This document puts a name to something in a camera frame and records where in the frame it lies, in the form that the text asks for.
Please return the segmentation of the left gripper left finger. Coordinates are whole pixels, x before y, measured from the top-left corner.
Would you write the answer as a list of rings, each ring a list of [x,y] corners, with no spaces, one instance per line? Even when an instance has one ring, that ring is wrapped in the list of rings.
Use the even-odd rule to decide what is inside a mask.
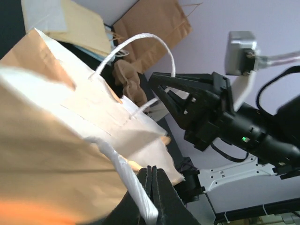
[[[150,166],[142,168],[137,178],[133,179],[137,185],[129,188],[121,202],[103,221],[104,225],[151,225],[152,201]]]

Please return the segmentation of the orange paper bag white handles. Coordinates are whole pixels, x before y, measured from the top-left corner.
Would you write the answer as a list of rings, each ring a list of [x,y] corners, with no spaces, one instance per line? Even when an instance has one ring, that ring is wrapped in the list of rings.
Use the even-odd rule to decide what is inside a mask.
[[[146,166],[183,181],[166,131],[37,29],[0,61],[0,222],[78,225],[107,216]]]

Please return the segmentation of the standing brown paper bag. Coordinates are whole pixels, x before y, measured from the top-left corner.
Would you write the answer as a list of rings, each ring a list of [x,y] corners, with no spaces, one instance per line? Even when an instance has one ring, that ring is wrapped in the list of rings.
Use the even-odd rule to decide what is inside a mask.
[[[151,33],[161,38],[169,48],[174,48],[192,32],[187,15],[177,0],[139,0],[114,25],[121,39],[119,43],[136,34]],[[125,47],[129,55],[125,60],[143,74],[167,53],[163,45],[153,38],[136,40]]]

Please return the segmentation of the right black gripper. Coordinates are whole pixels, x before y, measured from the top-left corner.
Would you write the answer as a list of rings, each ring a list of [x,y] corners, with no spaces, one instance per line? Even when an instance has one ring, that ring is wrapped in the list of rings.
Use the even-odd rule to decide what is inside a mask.
[[[149,84],[179,127],[186,129],[184,139],[200,151],[233,120],[232,89],[223,75],[153,73]],[[184,100],[171,94],[171,88],[187,92],[189,97]]]

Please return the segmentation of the brown pulp cup carrier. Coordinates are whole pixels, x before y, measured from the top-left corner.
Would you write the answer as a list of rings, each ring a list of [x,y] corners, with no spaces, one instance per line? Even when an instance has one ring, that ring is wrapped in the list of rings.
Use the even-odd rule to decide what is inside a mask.
[[[112,75],[117,86],[123,87],[123,94],[138,107],[147,103],[147,97],[140,86],[140,77],[132,64],[125,60],[118,60],[114,64]]]

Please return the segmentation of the tan flat paper bag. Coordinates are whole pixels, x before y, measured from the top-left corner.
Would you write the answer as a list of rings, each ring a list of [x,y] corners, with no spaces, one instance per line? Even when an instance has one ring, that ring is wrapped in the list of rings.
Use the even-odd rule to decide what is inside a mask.
[[[72,0],[22,0],[25,30],[38,29],[49,37],[73,44],[84,28],[100,27],[100,15]]]

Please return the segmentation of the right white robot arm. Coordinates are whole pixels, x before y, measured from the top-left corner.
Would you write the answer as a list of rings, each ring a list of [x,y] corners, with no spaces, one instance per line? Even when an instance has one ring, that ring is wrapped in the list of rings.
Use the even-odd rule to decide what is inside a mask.
[[[229,145],[258,158],[261,165],[273,165],[281,179],[300,174],[300,99],[295,97],[275,115],[261,105],[243,103],[233,107],[233,85],[216,72],[177,74],[155,72],[151,89],[176,123],[184,139],[204,151],[220,138]]]

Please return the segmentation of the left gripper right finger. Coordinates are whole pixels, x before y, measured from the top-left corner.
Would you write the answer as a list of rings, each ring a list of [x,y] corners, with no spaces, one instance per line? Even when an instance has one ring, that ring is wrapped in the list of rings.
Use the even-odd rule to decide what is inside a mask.
[[[157,225],[199,225],[184,206],[165,171],[152,167],[151,199],[158,210]]]

